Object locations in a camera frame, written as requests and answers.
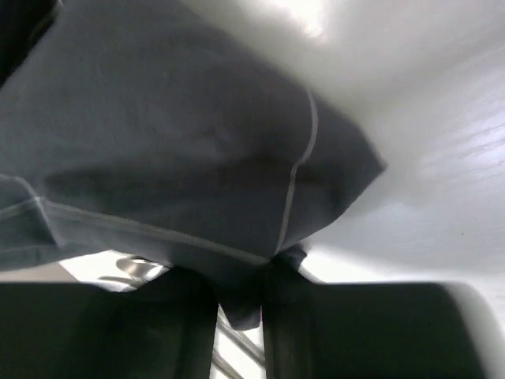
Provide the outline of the dark grey checked cloth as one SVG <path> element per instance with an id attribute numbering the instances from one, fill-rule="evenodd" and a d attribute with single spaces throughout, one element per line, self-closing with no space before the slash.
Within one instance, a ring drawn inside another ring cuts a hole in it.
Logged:
<path id="1" fill-rule="evenodd" d="M 383 172 L 357 125 L 179 1 L 1 4 L 1 268 L 198 272 L 231 325 Z"/>

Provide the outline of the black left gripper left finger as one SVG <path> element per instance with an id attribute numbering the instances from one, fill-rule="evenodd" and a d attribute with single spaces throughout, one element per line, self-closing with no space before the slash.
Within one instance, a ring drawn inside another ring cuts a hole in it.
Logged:
<path id="1" fill-rule="evenodd" d="M 190 272 L 135 291 L 1 285 L 4 378 L 206 378 L 218 304 Z"/>

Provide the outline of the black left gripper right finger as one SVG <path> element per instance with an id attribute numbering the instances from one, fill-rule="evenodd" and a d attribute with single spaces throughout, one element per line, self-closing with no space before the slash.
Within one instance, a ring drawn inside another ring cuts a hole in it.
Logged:
<path id="1" fill-rule="evenodd" d="M 486 378 L 456 297 L 439 283 L 315 283 L 285 259 L 265 275 L 269 378 Z"/>

